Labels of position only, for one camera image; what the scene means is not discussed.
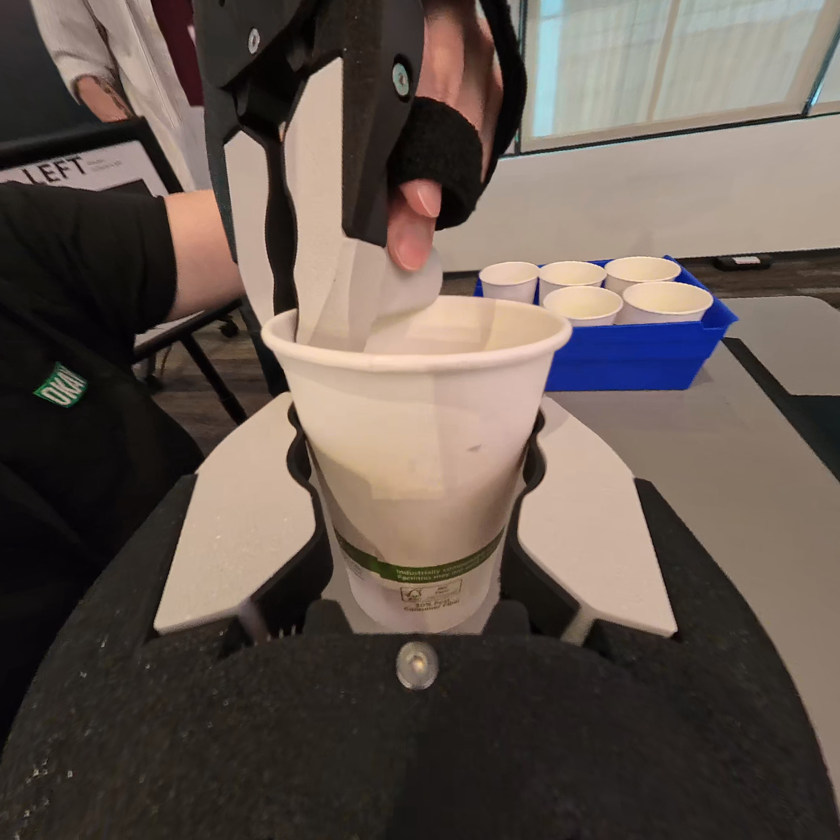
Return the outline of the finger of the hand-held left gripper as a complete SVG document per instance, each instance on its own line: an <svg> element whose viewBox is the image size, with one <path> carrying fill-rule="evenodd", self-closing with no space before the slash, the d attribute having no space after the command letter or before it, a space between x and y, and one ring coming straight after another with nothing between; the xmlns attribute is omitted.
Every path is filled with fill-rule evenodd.
<svg viewBox="0 0 840 840"><path fill-rule="evenodd" d="M285 174L297 226L297 342L363 351L378 318L385 249L343 231L343 60L307 79L287 124Z"/></svg>
<svg viewBox="0 0 840 840"><path fill-rule="evenodd" d="M297 224L286 183L285 128L239 130L225 144L236 260L259 324L298 305Z"/></svg>

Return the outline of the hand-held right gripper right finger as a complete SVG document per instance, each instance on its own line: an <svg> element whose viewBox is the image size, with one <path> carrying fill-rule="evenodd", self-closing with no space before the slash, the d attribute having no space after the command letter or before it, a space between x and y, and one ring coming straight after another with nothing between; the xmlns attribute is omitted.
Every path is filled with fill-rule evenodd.
<svg viewBox="0 0 840 840"><path fill-rule="evenodd" d="M582 645L597 621L677 632L632 471L552 398L524 451L504 545L504 597L533 629Z"/></svg>

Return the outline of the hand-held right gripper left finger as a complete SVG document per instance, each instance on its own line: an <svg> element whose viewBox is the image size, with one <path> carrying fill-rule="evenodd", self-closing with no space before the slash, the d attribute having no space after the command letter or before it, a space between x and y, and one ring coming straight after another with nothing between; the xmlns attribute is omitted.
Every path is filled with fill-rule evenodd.
<svg viewBox="0 0 840 840"><path fill-rule="evenodd" d="M215 448L196 473L154 619L159 635L233 617L260 644L303 620L330 583L311 477L290 393Z"/></svg>

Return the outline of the blue plastic bin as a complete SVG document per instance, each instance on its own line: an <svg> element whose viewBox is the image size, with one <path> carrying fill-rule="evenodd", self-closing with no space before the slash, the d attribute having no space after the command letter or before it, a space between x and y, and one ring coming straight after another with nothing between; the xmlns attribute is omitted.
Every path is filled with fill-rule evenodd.
<svg viewBox="0 0 840 840"><path fill-rule="evenodd" d="M681 267L681 275L675 281L708 290L688 269ZM554 355L547 391L637 392L689 388L738 320L725 303L713 297L714 303L698 322L572 328L571 339Z"/></svg>

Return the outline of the another person's forearm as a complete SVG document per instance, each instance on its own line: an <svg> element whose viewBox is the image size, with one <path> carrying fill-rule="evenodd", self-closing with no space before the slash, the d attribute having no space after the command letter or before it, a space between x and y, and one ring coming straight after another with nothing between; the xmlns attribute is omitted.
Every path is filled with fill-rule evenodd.
<svg viewBox="0 0 840 840"><path fill-rule="evenodd" d="M119 123L136 117L119 87L107 73L88 72L73 80L71 89L79 101L102 123Z"/></svg>

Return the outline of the person's left forearm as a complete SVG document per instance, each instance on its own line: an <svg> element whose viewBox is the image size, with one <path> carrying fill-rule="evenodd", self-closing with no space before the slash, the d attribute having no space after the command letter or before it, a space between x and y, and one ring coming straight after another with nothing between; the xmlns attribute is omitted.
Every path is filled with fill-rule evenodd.
<svg viewBox="0 0 840 840"><path fill-rule="evenodd" d="M212 191L164 199L175 256L175 295L166 320L220 309L245 295Z"/></svg>

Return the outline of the person's left hand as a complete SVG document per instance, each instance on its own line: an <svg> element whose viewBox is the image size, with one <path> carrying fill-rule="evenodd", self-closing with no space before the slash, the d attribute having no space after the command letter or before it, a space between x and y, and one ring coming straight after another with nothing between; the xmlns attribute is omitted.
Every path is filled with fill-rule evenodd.
<svg viewBox="0 0 840 840"><path fill-rule="evenodd" d="M424 50L417 93L458 111L482 146L482 178L488 174L502 104L503 84L494 41L476 2L424 3ZM442 187L414 180L392 191L387 249L402 270L423 268L433 248Z"/></svg>

